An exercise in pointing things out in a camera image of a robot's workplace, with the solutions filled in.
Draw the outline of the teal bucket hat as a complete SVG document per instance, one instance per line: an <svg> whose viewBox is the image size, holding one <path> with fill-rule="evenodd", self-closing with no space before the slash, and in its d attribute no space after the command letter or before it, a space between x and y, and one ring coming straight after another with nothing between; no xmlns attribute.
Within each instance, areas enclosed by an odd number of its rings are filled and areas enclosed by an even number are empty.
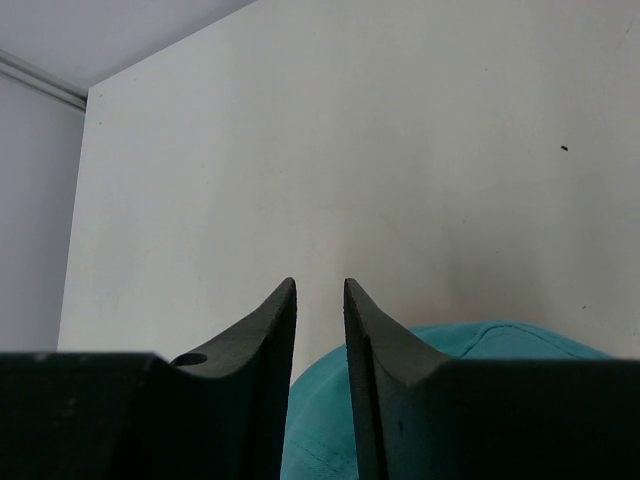
<svg viewBox="0 0 640 480"><path fill-rule="evenodd" d="M535 325L507 320L412 327L435 349L462 359L607 359L608 354ZM340 346L291 386L282 479L357 479L347 352Z"/></svg>

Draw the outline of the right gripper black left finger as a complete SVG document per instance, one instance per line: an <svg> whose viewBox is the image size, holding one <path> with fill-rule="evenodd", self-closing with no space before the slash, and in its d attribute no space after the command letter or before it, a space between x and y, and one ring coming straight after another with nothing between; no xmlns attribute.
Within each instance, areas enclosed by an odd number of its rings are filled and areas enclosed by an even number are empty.
<svg viewBox="0 0 640 480"><path fill-rule="evenodd" d="M5 479L276 479L297 295L172 361L152 353L1 357Z"/></svg>

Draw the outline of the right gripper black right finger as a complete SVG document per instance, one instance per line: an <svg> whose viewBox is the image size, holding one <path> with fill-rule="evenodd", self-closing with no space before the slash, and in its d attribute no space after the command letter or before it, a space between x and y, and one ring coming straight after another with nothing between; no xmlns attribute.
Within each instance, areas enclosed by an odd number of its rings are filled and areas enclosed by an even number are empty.
<svg viewBox="0 0 640 480"><path fill-rule="evenodd" d="M463 360L354 279L344 323L363 479L635 479L634 360Z"/></svg>

